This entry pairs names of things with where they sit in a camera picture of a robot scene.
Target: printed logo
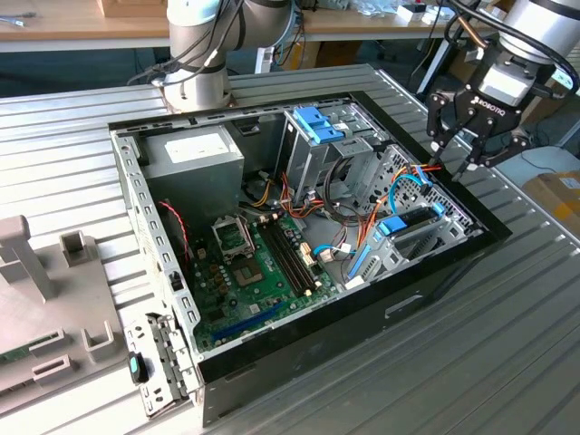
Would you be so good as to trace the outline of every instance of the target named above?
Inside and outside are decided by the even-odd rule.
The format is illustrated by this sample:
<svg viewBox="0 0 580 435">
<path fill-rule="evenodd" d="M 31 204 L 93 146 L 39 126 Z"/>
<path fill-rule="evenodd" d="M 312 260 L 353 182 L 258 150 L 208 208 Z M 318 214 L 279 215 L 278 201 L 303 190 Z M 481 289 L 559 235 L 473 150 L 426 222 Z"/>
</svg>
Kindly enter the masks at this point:
<svg viewBox="0 0 580 435">
<path fill-rule="evenodd" d="M 503 109 L 500 109 L 498 106 L 494 106 L 490 102 L 487 102 L 485 100 L 481 100 L 477 95 L 474 97 L 473 100 L 471 100 L 471 104 L 479 104 L 480 106 L 485 107 L 489 111 L 493 111 L 494 113 L 497 113 L 499 116 L 506 116 L 506 111 L 504 111 Z"/>
</svg>

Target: wooden workbench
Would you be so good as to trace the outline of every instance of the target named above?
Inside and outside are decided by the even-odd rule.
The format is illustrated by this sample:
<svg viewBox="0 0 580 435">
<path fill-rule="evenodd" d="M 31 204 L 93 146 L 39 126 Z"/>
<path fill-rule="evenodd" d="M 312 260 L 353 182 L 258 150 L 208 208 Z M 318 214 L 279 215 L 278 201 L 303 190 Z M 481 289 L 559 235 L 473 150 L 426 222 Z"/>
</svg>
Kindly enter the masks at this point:
<svg viewBox="0 0 580 435">
<path fill-rule="evenodd" d="M 0 24 L 0 52 L 137 48 L 169 45 L 165 17 L 105 18 L 96 0 L 2 0 L 0 15 L 36 12 L 25 28 Z M 399 16 L 371 18 L 355 11 L 304 12 L 309 41 L 425 38 L 430 25 Z M 441 37 L 444 25 L 434 36 Z"/>
</svg>

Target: ram slot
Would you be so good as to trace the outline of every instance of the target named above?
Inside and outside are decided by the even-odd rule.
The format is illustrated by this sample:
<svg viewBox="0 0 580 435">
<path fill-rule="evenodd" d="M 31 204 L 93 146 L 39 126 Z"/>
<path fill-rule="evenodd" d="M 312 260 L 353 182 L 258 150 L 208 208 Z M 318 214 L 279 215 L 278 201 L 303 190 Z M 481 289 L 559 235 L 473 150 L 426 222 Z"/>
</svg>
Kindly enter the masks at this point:
<svg viewBox="0 0 580 435">
<path fill-rule="evenodd" d="M 274 256 L 274 260 L 292 286 L 294 294 L 300 297 L 305 294 L 306 290 L 313 292 L 316 288 L 314 280 L 306 269 L 305 264 L 300 260 L 298 254 L 286 239 L 282 229 L 277 224 L 274 224 L 261 227 L 258 231 Z"/>
</svg>

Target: aluminum extrusion table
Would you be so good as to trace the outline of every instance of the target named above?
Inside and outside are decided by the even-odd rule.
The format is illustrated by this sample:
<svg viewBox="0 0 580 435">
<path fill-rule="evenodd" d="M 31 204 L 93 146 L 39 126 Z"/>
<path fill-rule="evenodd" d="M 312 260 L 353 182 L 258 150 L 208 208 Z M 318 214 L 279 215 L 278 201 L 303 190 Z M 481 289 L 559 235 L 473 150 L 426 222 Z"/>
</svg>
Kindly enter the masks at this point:
<svg viewBox="0 0 580 435">
<path fill-rule="evenodd" d="M 350 66 L 232 78 L 239 102 L 366 91 L 428 145 L 425 109 L 383 72 Z M 121 197 L 106 123 L 167 113 L 149 86 L 0 101 L 0 217 L 33 247 L 82 228 L 99 242 L 123 323 L 155 309 Z M 459 165 L 465 148 L 444 156 Z M 572 433 L 580 428 L 578 242 L 497 171 L 462 180 L 514 236 L 440 302 L 207 433 Z M 147 421 L 118 366 L 4 416 L 0 433 L 200 433 L 190 403 Z"/>
</svg>

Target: motherboard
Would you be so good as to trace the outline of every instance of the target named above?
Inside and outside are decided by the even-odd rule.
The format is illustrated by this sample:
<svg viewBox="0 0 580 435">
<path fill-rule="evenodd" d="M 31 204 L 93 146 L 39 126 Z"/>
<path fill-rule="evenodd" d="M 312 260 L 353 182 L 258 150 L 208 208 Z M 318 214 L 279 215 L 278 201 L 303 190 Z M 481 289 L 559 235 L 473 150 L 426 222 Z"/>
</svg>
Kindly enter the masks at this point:
<svg viewBox="0 0 580 435">
<path fill-rule="evenodd" d="M 306 260 L 307 244 L 289 216 L 247 225 L 254 252 L 225 259 L 213 235 L 193 242 L 193 296 L 201 314 L 194 330 L 201 351 L 244 336 L 337 293 L 331 277 Z M 228 230 L 228 248 L 246 240 Z"/>
</svg>

